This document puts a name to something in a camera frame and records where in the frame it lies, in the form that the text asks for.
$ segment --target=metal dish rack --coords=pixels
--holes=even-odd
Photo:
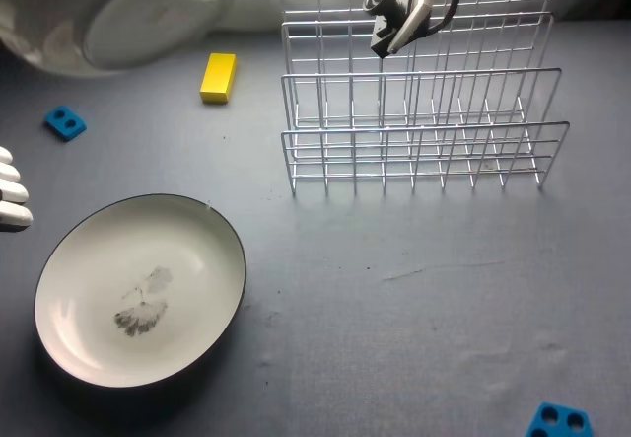
[[[380,59],[363,0],[281,0],[292,191],[298,180],[479,179],[541,186],[569,123],[548,121],[560,80],[541,68],[547,0],[460,0],[452,22]],[[436,0],[441,20],[451,0]]]

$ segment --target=black cable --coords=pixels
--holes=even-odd
[[[460,0],[452,0],[452,3],[450,4],[450,9],[445,14],[445,17],[443,18],[443,20],[440,23],[437,23],[436,25],[432,26],[429,30],[427,30],[427,33],[425,33],[424,36],[433,35],[437,33],[438,31],[440,31],[442,28],[444,28],[446,25],[448,25],[450,21],[452,20],[452,18],[454,17],[454,14],[456,13],[457,5],[459,2]]]

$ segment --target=gray table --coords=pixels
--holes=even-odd
[[[453,182],[356,198],[318,184],[290,194],[277,35],[215,36],[92,81],[2,58],[0,144],[35,223],[0,236],[0,434],[506,437],[542,401],[585,409],[598,435],[628,432],[629,47],[628,22],[555,27],[546,62],[565,73],[552,115],[572,128],[545,192]],[[239,58],[225,107],[199,102],[210,51]],[[41,125],[59,104],[88,123],[68,144]],[[112,399],[107,414],[40,364],[33,297],[68,230],[147,192],[222,212],[245,245],[247,290],[205,371],[155,394],[159,415],[143,399]]]

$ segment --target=yellow sponge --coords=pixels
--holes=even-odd
[[[207,104],[226,104],[235,78],[237,57],[234,54],[210,54],[204,80],[199,89]]]

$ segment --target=blue block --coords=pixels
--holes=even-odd
[[[593,437],[588,415],[581,410],[544,402],[526,437]]]
[[[70,141],[86,130],[83,119],[65,106],[59,106],[50,111],[45,120],[46,124],[64,141]]]

